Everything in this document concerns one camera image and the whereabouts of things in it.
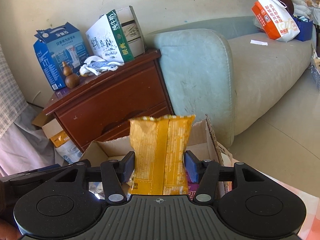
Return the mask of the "person left hand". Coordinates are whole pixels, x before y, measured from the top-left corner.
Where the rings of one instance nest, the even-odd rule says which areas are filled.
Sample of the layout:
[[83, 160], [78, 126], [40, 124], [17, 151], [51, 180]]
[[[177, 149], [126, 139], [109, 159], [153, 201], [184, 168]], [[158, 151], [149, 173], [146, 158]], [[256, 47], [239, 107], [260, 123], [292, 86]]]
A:
[[0, 221], [0, 240], [18, 240], [20, 237], [21, 234], [15, 227], [6, 221]]

